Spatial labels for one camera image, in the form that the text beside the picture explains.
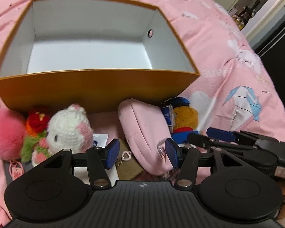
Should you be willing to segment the brown blue plush doll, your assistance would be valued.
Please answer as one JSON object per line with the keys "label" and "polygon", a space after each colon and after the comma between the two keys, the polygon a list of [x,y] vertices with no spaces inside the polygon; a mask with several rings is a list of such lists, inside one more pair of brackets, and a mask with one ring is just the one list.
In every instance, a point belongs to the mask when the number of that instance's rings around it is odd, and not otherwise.
{"label": "brown blue plush doll", "polygon": [[197,130],[199,113],[190,107],[190,101],[184,97],[175,97],[165,100],[160,105],[161,112],[166,120],[172,139],[177,144],[188,143],[188,134],[201,134]]}

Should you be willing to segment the white pink crochet bunny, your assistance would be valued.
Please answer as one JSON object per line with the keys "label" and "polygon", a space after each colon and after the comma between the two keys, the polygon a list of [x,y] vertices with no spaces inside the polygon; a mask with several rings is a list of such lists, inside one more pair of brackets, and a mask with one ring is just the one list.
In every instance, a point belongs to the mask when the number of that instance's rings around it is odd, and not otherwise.
{"label": "white pink crochet bunny", "polygon": [[78,104],[60,110],[49,120],[46,136],[33,149],[31,163],[35,167],[63,149],[84,153],[93,145],[93,129],[86,111]]}

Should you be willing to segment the pink zip pouch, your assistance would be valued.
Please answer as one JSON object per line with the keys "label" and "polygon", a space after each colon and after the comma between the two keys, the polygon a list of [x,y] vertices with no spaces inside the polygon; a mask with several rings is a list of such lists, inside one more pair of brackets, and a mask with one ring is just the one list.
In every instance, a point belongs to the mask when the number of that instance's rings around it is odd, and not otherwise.
{"label": "pink zip pouch", "polygon": [[118,117],[127,143],[145,171],[160,176],[173,169],[169,158],[159,151],[171,137],[159,107],[127,99],[120,103]]}

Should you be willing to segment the gold cardboard gift box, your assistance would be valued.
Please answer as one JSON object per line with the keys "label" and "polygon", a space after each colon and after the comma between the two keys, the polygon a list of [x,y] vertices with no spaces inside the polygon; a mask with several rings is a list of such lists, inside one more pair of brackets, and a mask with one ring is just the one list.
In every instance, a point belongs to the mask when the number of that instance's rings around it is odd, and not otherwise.
{"label": "gold cardboard gift box", "polygon": [[[127,150],[131,151],[130,146],[128,145],[127,141],[123,139],[119,139],[119,154],[118,157],[121,156],[122,152]],[[136,178],[139,174],[143,172],[143,168],[141,167],[140,163],[136,160],[136,157],[132,153],[132,158],[128,162],[123,162],[118,168],[116,168],[117,174],[120,180],[132,180]]]}

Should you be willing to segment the pink printed bed sheet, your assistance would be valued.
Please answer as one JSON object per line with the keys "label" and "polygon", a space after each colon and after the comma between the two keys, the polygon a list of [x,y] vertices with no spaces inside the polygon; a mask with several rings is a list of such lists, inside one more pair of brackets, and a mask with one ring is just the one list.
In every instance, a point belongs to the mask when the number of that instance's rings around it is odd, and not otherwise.
{"label": "pink printed bed sheet", "polygon": [[[31,0],[0,0],[0,50]],[[199,113],[202,130],[226,130],[233,118],[224,104],[230,90],[252,88],[259,98],[259,121],[249,118],[240,128],[285,141],[285,109],[261,59],[228,13],[212,0],[136,0],[158,6],[175,28],[200,77],[182,96]]]}

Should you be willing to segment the orange crochet fruit toy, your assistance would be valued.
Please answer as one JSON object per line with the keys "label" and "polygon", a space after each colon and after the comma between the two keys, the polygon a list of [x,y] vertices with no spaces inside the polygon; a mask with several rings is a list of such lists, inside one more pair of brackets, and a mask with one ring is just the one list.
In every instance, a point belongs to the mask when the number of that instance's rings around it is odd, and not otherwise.
{"label": "orange crochet fruit toy", "polygon": [[36,166],[51,156],[46,140],[51,111],[47,106],[36,106],[29,110],[25,122],[26,135],[20,157],[22,163]]}

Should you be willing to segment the pink loop keyring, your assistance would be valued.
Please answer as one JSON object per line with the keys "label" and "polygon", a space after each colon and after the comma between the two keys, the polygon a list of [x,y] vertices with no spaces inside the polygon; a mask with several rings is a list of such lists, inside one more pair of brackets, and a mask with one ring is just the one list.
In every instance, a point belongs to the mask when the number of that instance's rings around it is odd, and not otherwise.
{"label": "pink loop keyring", "polygon": [[21,162],[18,161],[9,161],[9,174],[12,180],[18,179],[25,173],[24,167]]}

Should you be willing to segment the pink fluffy pom-pom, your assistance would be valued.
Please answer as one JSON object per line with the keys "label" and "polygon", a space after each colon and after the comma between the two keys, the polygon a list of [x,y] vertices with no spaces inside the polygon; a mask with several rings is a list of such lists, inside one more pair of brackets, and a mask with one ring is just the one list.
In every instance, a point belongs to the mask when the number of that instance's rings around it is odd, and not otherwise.
{"label": "pink fluffy pom-pom", "polygon": [[12,110],[0,109],[0,158],[16,160],[26,135],[25,118]]}

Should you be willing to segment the orange cardboard storage box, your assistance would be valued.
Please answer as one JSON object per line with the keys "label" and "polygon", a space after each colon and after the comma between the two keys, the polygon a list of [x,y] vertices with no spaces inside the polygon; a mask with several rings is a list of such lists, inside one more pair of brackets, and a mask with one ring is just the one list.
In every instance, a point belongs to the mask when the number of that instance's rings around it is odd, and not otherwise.
{"label": "orange cardboard storage box", "polygon": [[116,110],[156,104],[200,73],[156,6],[131,0],[31,0],[0,52],[0,97],[12,110]]}

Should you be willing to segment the pink heart keychain charm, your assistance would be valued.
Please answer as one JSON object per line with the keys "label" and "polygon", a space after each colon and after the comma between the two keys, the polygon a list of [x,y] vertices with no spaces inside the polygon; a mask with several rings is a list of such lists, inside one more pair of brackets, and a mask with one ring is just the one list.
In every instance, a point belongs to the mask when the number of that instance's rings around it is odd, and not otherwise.
{"label": "pink heart keychain charm", "polygon": [[132,158],[131,151],[123,151],[121,156],[119,156],[115,162],[116,168],[118,168],[123,162],[128,162]]}

